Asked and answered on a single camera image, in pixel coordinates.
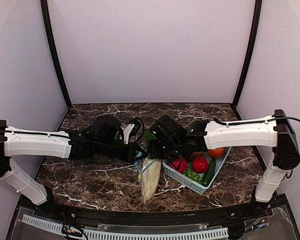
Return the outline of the green leafy vegetable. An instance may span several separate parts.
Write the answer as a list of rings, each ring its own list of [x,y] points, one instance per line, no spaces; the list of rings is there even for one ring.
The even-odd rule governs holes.
[[[145,148],[147,149],[148,146],[149,146],[149,142],[151,140],[156,140],[157,138],[149,131],[147,131],[145,134],[144,134],[144,144],[145,144]]]

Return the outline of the red tomato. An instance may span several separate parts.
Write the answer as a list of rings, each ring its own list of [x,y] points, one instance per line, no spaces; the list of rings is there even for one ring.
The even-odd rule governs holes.
[[[187,168],[187,161],[184,157],[180,156],[178,159],[169,160],[168,166],[182,174]]]

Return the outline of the orange fruit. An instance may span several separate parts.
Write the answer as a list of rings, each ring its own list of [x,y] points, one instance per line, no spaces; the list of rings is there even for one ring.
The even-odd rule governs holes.
[[[216,149],[209,149],[207,151],[207,154],[214,159],[219,159],[224,155],[225,149],[222,148],[216,148]]]

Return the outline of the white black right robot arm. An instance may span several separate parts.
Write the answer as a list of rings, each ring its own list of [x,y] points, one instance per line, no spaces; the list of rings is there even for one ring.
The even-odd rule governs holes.
[[[194,152],[219,148],[263,146],[272,148],[269,165],[255,190],[255,200],[267,203],[285,175],[300,163],[295,131],[281,109],[273,115],[250,120],[220,121],[205,119],[182,127],[167,115],[150,128],[155,139],[148,143],[150,159],[174,160]]]

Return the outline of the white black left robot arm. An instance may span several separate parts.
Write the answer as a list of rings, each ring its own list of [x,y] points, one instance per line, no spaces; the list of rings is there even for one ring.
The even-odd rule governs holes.
[[[144,133],[145,125],[139,117],[122,128],[117,118],[101,115],[93,125],[81,131],[57,132],[18,129],[0,120],[0,180],[36,206],[53,203],[52,191],[22,170],[13,160],[14,156],[50,156],[70,160],[103,156],[134,163],[147,156],[138,144]]]

